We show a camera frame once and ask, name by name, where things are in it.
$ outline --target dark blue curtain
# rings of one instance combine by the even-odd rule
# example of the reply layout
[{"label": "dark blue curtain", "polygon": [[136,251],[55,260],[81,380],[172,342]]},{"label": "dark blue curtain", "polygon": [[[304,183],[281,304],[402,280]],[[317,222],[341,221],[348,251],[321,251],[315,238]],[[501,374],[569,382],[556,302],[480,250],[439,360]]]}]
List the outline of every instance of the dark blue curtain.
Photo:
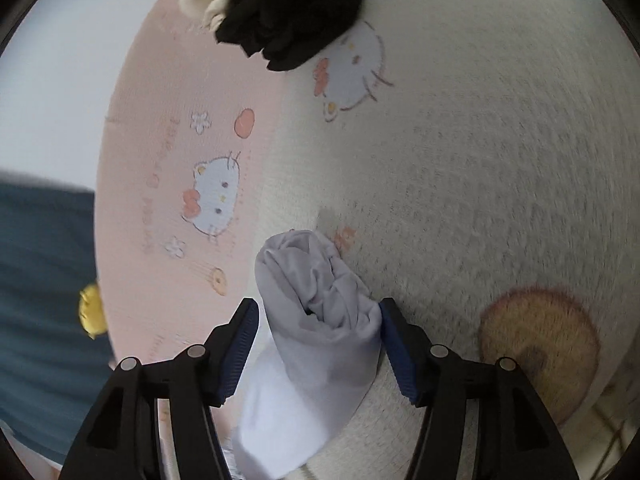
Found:
[{"label": "dark blue curtain", "polygon": [[93,193],[0,183],[0,419],[58,463],[111,373],[78,318],[95,279]]}]

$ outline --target blue gripper pad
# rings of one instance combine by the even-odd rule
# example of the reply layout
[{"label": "blue gripper pad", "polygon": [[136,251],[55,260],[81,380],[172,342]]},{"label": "blue gripper pad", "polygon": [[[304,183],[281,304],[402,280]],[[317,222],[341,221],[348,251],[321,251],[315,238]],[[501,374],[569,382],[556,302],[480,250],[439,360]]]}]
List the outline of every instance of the blue gripper pad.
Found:
[{"label": "blue gripper pad", "polygon": [[210,352],[209,367],[217,378],[213,406],[221,406],[236,392],[259,320],[258,304],[244,298],[231,321],[216,327],[204,343]]},{"label": "blue gripper pad", "polygon": [[400,392],[414,406],[423,406],[433,395],[437,373],[430,366],[431,341],[419,326],[407,323],[392,298],[380,302],[382,343],[396,376]]}]

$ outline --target cartoon cat face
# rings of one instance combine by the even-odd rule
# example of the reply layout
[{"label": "cartoon cat face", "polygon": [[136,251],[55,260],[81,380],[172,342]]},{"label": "cartoon cat face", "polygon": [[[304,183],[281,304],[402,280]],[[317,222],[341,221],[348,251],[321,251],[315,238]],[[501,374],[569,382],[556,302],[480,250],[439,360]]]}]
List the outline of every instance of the cartoon cat face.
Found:
[{"label": "cartoon cat face", "polygon": [[182,217],[209,236],[217,236],[233,218],[240,167],[238,158],[221,156],[193,168],[193,189],[183,193]]},{"label": "cartoon cat face", "polygon": [[324,118],[333,121],[339,110],[350,110],[367,97],[382,79],[382,40],[366,22],[358,22],[323,52],[314,70],[314,95],[324,96]]}]

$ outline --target black folded garment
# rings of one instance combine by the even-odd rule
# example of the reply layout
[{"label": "black folded garment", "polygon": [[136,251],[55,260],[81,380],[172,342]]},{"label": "black folded garment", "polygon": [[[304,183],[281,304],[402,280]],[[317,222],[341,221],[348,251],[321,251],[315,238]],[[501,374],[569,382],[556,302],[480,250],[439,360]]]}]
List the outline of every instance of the black folded garment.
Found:
[{"label": "black folded garment", "polygon": [[292,70],[347,31],[362,0],[232,0],[216,31],[247,56],[262,51],[274,72]]}]

